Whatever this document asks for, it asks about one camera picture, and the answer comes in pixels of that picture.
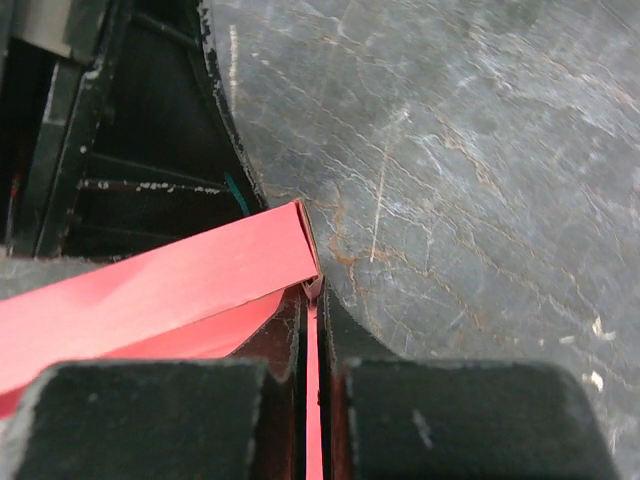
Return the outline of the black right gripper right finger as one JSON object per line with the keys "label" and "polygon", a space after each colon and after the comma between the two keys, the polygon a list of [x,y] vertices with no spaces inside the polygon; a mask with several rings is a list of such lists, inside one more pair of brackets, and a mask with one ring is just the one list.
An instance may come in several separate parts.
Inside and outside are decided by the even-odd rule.
{"label": "black right gripper right finger", "polygon": [[317,300],[327,479],[614,479],[577,379],[552,363],[399,357]]}

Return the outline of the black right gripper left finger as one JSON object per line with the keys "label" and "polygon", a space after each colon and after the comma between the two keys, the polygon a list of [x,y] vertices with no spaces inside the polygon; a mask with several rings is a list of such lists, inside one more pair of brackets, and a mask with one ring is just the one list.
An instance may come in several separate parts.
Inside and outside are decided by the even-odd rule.
{"label": "black right gripper left finger", "polygon": [[1,438],[5,479],[300,479],[306,298],[284,291],[225,357],[62,362]]}

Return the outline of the pink paper box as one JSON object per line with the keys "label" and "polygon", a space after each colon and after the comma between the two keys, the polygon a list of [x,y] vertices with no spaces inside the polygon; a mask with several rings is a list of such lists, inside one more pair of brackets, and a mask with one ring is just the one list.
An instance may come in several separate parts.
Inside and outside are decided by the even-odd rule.
{"label": "pink paper box", "polygon": [[1,420],[62,362],[228,356],[272,314],[285,290],[306,298],[305,472],[322,477],[319,262],[300,202],[247,217],[1,304]]}

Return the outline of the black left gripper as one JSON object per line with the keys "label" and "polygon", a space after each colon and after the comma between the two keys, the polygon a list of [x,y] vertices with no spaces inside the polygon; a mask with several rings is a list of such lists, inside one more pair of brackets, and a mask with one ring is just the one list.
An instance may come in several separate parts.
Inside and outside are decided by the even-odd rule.
{"label": "black left gripper", "polygon": [[225,96],[211,5],[137,2],[113,77],[119,15],[117,1],[1,4],[10,256],[126,258],[267,207]]}

